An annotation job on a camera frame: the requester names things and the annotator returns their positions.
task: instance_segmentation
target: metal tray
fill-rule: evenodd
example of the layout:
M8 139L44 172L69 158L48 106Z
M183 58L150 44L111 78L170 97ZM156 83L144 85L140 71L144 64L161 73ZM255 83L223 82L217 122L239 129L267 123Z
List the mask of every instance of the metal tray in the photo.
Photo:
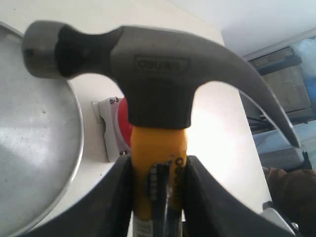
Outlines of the metal tray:
M23 233L66 192L83 149L81 109L64 80L24 67L22 34L0 22L0 237Z

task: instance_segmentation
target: round metal pan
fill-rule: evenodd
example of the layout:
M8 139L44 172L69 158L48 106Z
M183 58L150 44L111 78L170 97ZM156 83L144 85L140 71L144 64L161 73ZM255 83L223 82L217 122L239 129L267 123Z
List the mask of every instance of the round metal pan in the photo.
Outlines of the round metal pan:
M33 227L58 203L78 169L83 122L65 80L24 67L22 34L0 22L0 237Z

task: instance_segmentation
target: white table surface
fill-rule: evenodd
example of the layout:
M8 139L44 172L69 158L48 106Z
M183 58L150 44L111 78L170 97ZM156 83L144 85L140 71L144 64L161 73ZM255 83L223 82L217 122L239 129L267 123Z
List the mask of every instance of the white table surface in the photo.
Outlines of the white table surface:
M1 0L0 4L0 21L21 32L36 19L49 19L88 33L136 24L185 30L222 43L217 29L166 0ZM121 96L120 90L99 75L83 75L71 83L83 112L84 152L73 183L44 222L82 198L113 165L106 162L103 127L91 102ZM271 198L238 91L217 82L199 88L188 137L188 154L196 155L242 203L261 212L262 203Z

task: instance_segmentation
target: barcode label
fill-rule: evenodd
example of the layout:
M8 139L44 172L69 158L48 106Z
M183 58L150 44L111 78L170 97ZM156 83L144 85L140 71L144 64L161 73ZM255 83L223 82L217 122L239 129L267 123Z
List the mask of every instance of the barcode label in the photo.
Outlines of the barcode label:
M133 237L153 236L153 221L141 221L133 216Z

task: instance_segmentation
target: brown cloth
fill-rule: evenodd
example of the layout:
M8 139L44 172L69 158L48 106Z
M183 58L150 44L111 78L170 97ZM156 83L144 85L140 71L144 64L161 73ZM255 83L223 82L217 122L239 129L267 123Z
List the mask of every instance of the brown cloth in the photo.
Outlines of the brown cloth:
M316 237L316 172L270 168L265 176L276 207L299 225L302 234Z

